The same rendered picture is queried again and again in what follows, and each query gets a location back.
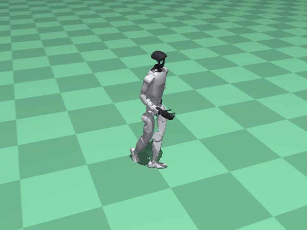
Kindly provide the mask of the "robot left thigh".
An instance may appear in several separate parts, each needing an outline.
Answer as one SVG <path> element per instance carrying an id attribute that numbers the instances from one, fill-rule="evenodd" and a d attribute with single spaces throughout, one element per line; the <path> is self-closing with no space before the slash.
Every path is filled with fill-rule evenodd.
<path id="1" fill-rule="evenodd" d="M 160 108 L 162 110 L 166 110 L 165 106 L 162 104 L 160 104 Z M 157 126 L 159 128 L 159 131 L 153 133 L 153 140 L 160 141 L 165 133 L 167 119 L 162 117 L 161 115 L 157 115 L 156 120 L 157 120 Z"/>

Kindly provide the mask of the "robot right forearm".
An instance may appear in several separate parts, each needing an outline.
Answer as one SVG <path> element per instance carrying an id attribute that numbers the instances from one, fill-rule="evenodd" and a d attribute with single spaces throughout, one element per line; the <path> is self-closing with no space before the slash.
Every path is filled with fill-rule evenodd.
<path id="1" fill-rule="evenodd" d="M 150 99 L 146 99 L 144 95 L 140 95 L 140 99 L 143 104 L 147 105 L 147 107 L 154 113 L 158 113 L 158 110 L 156 109 L 156 105 L 154 105 Z"/>

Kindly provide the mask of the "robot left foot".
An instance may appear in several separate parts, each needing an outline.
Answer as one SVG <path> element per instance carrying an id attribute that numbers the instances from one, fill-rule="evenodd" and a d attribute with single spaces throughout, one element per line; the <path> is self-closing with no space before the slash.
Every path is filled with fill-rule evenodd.
<path id="1" fill-rule="evenodd" d="M 152 161 L 149 161 L 148 162 L 148 167 L 152 168 L 152 167 L 155 167 L 155 168 L 164 168 L 166 167 L 166 163 L 162 163 L 162 162 L 158 162 L 156 161 L 156 164 Z"/>

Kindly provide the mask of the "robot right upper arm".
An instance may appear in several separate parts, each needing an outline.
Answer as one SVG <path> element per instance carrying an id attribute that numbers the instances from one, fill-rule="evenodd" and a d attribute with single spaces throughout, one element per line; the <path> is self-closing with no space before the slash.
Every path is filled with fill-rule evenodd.
<path id="1" fill-rule="evenodd" d="M 150 85 L 152 85 L 152 83 L 154 82 L 154 79 L 155 79 L 155 76 L 152 74 L 145 76 L 145 78 L 143 79 L 143 85 L 142 85 L 140 95 L 144 95 L 146 99 L 148 98 L 147 91 L 149 90 Z"/>

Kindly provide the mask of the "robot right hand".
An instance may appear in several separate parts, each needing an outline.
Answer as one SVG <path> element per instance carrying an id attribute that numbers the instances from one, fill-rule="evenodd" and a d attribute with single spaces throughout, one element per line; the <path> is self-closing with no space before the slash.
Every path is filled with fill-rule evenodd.
<path id="1" fill-rule="evenodd" d="M 159 107 L 156 107 L 156 109 L 158 110 L 158 114 L 161 115 L 162 117 L 168 119 L 168 120 L 172 120 L 174 118 L 175 113 L 168 113 L 167 111 L 171 111 L 171 109 L 169 110 L 162 110 L 161 108 Z"/>

